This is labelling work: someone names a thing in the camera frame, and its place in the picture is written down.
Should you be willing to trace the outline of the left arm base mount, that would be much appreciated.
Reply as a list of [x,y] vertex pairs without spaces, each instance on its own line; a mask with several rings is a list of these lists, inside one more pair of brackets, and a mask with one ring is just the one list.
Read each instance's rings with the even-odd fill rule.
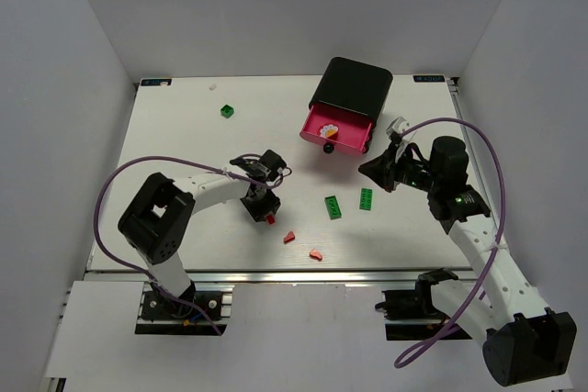
[[212,288],[196,285],[191,302],[209,316],[220,333],[213,329],[197,308],[165,298],[151,286],[143,288],[135,333],[152,336],[220,337],[225,332],[231,315],[232,289],[228,286]]

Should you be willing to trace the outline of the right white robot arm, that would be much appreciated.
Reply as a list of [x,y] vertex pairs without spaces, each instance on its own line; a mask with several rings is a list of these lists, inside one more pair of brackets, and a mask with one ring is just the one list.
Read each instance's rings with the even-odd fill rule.
[[478,277],[466,288],[449,270],[420,274],[416,295],[424,313],[449,316],[480,347],[492,378],[512,386],[566,373],[577,326],[567,312],[556,312],[531,286],[498,229],[481,195],[468,183],[465,143],[442,136],[429,158],[418,147],[401,146],[398,136],[379,157],[358,171],[391,192],[397,185],[426,193],[430,212],[458,246]]

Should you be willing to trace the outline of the red slope lego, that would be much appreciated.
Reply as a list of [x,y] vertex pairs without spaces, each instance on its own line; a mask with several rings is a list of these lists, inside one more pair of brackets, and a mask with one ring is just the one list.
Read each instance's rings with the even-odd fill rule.
[[290,243],[296,239],[295,233],[293,231],[289,231],[283,239],[285,244]]
[[317,260],[317,261],[321,261],[321,260],[322,260],[322,254],[321,254],[321,253],[320,253],[318,250],[316,250],[316,249],[313,249],[313,250],[311,250],[311,251],[309,252],[309,256],[310,256],[312,259],[315,259],[315,260]]

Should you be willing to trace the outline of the pink drawer with black knob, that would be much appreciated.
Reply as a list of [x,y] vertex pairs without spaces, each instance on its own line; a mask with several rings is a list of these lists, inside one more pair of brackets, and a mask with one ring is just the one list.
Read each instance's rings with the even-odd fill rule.
[[[320,127],[325,124],[335,124],[339,127],[336,139],[327,140],[319,135]],[[372,120],[364,115],[319,103],[311,106],[300,131],[300,137],[322,148],[329,144],[333,146],[332,151],[361,156],[368,151],[374,128],[375,124]]]

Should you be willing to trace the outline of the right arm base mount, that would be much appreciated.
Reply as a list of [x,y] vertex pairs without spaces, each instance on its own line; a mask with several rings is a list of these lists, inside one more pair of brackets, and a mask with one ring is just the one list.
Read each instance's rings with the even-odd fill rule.
[[435,336],[449,321],[449,316],[433,307],[431,287],[458,276],[447,269],[420,274],[412,289],[382,292],[383,300],[374,309],[385,317],[389,342],[424,341]]

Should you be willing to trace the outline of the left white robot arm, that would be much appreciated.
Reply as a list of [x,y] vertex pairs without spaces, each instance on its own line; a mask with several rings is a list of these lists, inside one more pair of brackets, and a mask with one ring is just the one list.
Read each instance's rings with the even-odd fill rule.
[[152,287],[180,307],[194,298],[195,288],[178,254],[191,218],[218,204],[238,200],[255,222],[274,219],[286,162],[276,152],[242,155],[217,172],[183,179],[161,173],[148,176],[119,219],[118,230],[147,264]]

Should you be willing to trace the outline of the red slope lego front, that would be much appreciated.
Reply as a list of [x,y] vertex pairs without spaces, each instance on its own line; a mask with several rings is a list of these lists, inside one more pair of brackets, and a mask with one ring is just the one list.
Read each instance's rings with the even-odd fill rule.
[[321,260],[322,260],[322,254],[321,254],[321,253],[320,253],[318,250],[316,250],[316,249],[313,249],[313,250],[311,250],[311,251],[309,252],[309,256],[310,256],[312,259],[315,259],[315,260],[317,260],[317,261],[321,261]]

